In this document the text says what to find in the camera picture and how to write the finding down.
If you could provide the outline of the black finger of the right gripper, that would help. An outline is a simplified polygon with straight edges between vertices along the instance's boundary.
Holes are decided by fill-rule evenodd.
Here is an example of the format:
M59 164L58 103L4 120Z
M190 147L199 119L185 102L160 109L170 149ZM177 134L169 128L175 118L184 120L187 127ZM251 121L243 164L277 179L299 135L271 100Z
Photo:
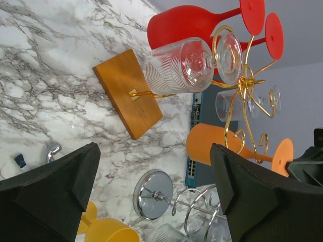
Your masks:
M287 162L285 168L289 178L322 187L322 128L314 129L313 137L314 146L299 158Z

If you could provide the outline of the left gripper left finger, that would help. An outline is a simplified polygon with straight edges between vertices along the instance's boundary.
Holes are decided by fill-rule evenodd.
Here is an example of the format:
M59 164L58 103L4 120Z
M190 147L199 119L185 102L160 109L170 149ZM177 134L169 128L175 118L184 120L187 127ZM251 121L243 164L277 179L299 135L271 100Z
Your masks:
M92 142L1 180L1 241L74 241L100 155Z

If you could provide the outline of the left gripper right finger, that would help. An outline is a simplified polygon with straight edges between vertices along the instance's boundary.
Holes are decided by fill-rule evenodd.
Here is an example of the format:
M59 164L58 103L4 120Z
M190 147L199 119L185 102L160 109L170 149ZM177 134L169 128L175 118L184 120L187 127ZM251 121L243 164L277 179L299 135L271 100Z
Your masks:
M322 241L322 188L287 178L238 154L211 150L232 241Z

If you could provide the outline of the yellow wine glass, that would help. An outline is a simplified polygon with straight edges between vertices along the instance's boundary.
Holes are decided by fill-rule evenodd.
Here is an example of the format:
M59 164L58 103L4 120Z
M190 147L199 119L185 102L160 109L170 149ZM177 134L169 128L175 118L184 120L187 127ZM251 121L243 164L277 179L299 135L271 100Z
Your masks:
M137 242L138 232L113 218L97 218L97 207L89 201L82 213L77 235L85 234L84 241L94 242Z

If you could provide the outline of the orange wine glass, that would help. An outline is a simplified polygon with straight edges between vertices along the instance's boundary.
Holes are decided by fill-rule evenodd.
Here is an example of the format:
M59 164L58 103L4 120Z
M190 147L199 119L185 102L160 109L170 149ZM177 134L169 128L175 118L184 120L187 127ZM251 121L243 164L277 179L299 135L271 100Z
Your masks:
M186 140L186 151L190 159L211 165L211 150L220 147L224 150L238 154L244 159L253 159L257 163L264 161L271 163L271 171L288 177L286 171L287 162L294 160L294 145L291 139L285 138L280 142L273 157L252 151L245 145L243 130L232 132L219 126L197 124L189 132Z

